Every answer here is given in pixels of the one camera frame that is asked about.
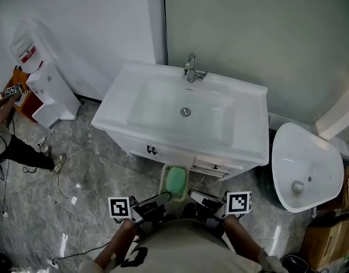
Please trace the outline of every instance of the marble floor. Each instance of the marble floor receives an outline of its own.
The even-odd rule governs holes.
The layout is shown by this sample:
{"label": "marble floor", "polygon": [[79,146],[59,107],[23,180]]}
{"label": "marble floor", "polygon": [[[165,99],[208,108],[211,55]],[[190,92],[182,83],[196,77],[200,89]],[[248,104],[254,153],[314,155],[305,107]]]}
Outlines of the marble floor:
{"label": "marble floor", "polygon": [[[118,229],[108,217],[107,198],[134,195],[140,201],[153,196],[159,188],[162,164],[128,156],[105,132],[91,125],[99,104],[82,103],[77,120],[60,122],[49,144],[53,155],[63,152],[67,155],[59,178],[62,193],[72,196],[81,189],[93,189],[97,193],[98,213],[81,235],[80,252],[86,252],[104,245]],[[18,114],[15,132],[37,149],[39,140],[48,134],[46,129]],[[225,182],[191,173],[189,187],[218,196],[226,191],[253,191],[252,211],[240,220],[243,226],[260,246],[278,257],[300,248],[311,211],[294,214],[271,205],[261,194],[254,170]],[[59,255],[64,233],[68,236],[65,255],[75,254],[82,225],[97,208],[93,192],[81,192],[76,197],[76,203],[72,204],[62,196],[54,174],[41,169],[35,174],[24,173],[21,165],[10,161],[7,217],[0,213],[0,252],[7,254],[21,271],[37,272],[47,269],[47,258]],[[3,198],[4,182],[0,181],[0,205]],[[78,256],[77,265],[84,259],[95,258],[99,252]],[[77,271],[72,258],[57,262],[61,272]]]}

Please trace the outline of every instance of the sneaker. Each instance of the sneaker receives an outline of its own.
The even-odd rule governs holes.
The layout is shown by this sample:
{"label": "sneaker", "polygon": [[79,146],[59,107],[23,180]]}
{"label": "sneaker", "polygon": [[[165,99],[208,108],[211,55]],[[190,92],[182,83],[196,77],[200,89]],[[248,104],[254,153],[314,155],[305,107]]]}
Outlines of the sneaker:
{"label": "sneaker", "polygon": [[66,161],[65,154],[62,154],[58,158],[54,159],[53,163],[54,163],[55,167],[53,169],[53,173],[58,174],[61,171],[65,161]]}
{"label": "sneaker", "polygon": [[43,150],[43,155],[45,155],[46,157],[51,157],[52,156],[52,147],[51,146],[47,146],[44,148]]}

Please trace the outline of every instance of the drain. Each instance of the drain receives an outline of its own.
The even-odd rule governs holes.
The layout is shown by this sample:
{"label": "drain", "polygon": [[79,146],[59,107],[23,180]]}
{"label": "drain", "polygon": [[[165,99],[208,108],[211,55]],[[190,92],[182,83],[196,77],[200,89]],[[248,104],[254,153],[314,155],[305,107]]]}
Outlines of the drain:
{"label": "drain", "polygon": [[182,116],[187,117],[187,116],[190,116],[191,110],[187,107],[184,107],[180,110],[180,113]]}

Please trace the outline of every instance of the gray wall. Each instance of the gray wall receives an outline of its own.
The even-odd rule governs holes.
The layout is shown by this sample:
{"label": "gray wall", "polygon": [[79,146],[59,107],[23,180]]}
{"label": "gray wall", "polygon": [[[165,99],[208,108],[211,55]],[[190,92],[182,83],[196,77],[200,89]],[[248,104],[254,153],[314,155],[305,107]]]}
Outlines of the gray wall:
{"label": "gray wall", "polygon": [[313,123],[349,87],[349,0],[165,0],[169,65],[268,87],[268,110]]}

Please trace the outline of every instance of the person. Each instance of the person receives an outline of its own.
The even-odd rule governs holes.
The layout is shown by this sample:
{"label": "person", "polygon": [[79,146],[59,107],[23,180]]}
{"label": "person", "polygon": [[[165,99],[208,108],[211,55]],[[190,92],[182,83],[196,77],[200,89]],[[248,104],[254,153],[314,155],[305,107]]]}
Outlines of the person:
{"label": "person", "polygon": [[183,218],[160,224],[125,259],[136,236],[135,223],[126,219],[94,262],[84,261],[79,272],[287,272],[276,257],[264,252],[235,216],[227,216],[223,228],[235,254],[204,224]]}
{"label": "person", "polygon": [[14,102],[19,97],[20,94],[17,92],[9,99],[0,99],[0,161],[9,159],[25,166],[59,173],[65,163],[66,156],[64,154],[52,160],[50,146],[47,146],[43,152],[36,152],[33,147],[25,144],[15,135],[11,135],[3,125],[13,108]]}

